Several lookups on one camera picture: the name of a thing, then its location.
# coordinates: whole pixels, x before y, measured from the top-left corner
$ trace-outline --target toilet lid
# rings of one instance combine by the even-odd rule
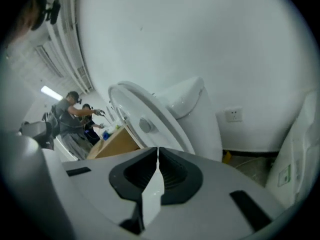
[[[119,118],[128,125],[144,147],[167,147],[194,154],[194,149],[179,123],[149,92],[123,81],[108,89]]]

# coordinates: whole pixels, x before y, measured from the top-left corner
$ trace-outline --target black slot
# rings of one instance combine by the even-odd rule
[[[271,219],[246,192],[238,190],[230,193],[230,196],[254,231],[263,229],[271,222]]]
[[[71,176],[76,176],[79,174],[84,174],[87,172],[91,172],[91,170],[88,167],[81,167],[81,168],[77,168],[77,169],[67,170],[66,174],[68,174],[68,176],[71,177]]]
[[[110,171],[109,182],[121,198],[137,202],[156,168],[157,148],[153,147],[116,165]]]
[[[136,202],[132,217],[121,222],[119,226],[136,235],[141,234],[141,232],[145,230],[141,200]]]
[[[164,181],[162,205],[183,204],[198,192],[203,174],[195,164],[164,147],[159,148],[159,162]]]

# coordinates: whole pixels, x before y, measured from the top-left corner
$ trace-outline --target wooden board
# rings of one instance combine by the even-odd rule
[[[140,149],[124,126],[107,140],[100,139],[91,149],[87,159],[105,158]]]

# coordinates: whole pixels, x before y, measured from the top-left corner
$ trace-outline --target fluorescent light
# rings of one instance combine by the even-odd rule
[[[58,101],[61,101],[63,99],[63,97],[59,94],[59,93],[56,93],[54,90],[51,90],[48,86],[44,86],[41,88],[41,92],[46,94],[46,95],[49,95],[50,97],[58,100]]]

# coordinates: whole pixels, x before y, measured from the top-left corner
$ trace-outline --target floor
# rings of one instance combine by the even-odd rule
[[[265,187],[275,157],[252,157],[233,155],[228,165],[236,168],[244,175]]]

